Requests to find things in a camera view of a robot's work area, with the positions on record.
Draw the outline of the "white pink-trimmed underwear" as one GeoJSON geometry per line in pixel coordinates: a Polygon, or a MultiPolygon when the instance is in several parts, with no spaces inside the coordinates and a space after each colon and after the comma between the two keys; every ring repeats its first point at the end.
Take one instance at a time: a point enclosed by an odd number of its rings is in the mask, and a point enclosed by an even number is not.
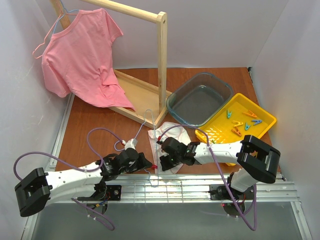
{"type": "MultiPolygon", "coordinates": [[[[176,125],[177,125],[177,123],[164,122],[159,128],[157,128],[155,130],[148,130],[147,131],[149,143],[150,143],[150,147],[151,147],[151,152],[152,152],[152,156],[153,156],[153,161],[157,165],[157,169],[155,170],[156,174],[173,175],[173,174],[176,174],[184,165],[183,163],[181,163],[181,164],[179,164],[169,170],[162,170],[160,157],[166,156],[167,154],[161,151],[160,145],[156,144],[158,137],[160,135],[162,135],[162,133],[165,130],[167,130],[168,128],[170,128],[172,126],[176,126],[176,125]]],[[[182,126],[175,127],[175,128],[170,129],[169,131],[167,131],[163,135],[162,140],[165,140],[168,137],[172,137],[185,145],[187,145],[188,143],[191,142],[191,139],[190,139],[187,131],[182,126]]]]}

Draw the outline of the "teal clothespin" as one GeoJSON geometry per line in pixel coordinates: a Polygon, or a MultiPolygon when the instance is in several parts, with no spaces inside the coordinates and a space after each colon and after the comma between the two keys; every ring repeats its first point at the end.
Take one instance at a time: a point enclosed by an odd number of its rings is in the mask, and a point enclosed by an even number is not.
{"type": "Polygon", "coordinates": [[[227,110],[227,111],[226,111],[226,117],[227,117],[227,119],[230,119],[231,116],[232,116],[232,111],[227,110]]]}

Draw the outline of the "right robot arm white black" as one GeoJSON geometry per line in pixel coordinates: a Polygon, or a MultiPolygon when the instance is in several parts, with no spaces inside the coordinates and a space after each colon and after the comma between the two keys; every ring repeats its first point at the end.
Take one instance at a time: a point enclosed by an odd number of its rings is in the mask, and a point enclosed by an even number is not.
{"type": "Polygon", "coordinates": [[[221,200],[239,200],[256,183],[273,184],[276,181],[281,153],[253,135],[245,135],[243,140],[232,143],[211,145],[199,141],[184,144],[173,137],[159,138],[157,144],[165,153],[159,158],[163,171],[180,164],[193,166],[218,162],[240,165],[241,168],[227,178],[226,184],[213,190],[221,200]]]}

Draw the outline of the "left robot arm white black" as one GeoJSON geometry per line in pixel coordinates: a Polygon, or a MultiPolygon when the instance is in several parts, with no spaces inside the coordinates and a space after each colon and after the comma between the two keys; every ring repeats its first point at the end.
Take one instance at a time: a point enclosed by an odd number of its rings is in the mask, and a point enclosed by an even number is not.
{"type": "Polygon", "coordinates": [[[83,167],[46,172],[35,168],[15,186],[21,217],[29,217],[46,206],[76,199],[78,201],[118,201],[120,185],[107,185],[122,174],[131,174],[152,167],[144,153],[127,148],[83,167]]]}

